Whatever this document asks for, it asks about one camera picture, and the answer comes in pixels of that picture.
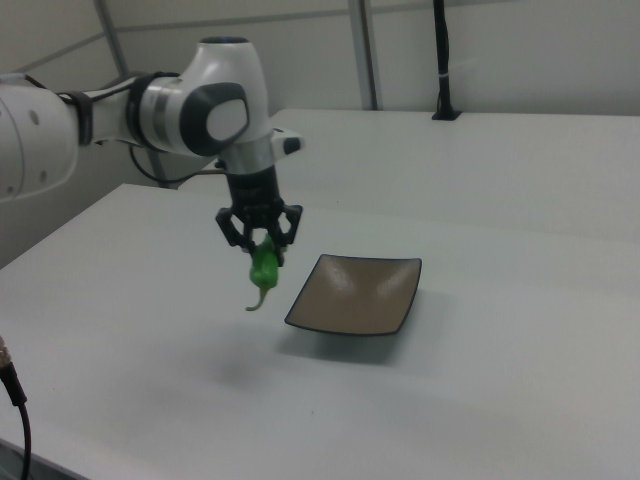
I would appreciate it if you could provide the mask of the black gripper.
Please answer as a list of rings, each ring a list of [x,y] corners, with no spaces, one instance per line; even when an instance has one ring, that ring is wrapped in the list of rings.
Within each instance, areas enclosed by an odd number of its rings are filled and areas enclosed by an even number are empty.
[[[268,216],[267,232],[278,266],[283,267],[284,253],[295,242],[303,207],[283,202],[274,166],[251,174],[227,174],[226,180],[231,208],[221,208],[215,217],[226,241],[231,247],[239,247],[245,253],[254,253],[254,228],[234,213],[242,213],[246,208],[273,210]]]

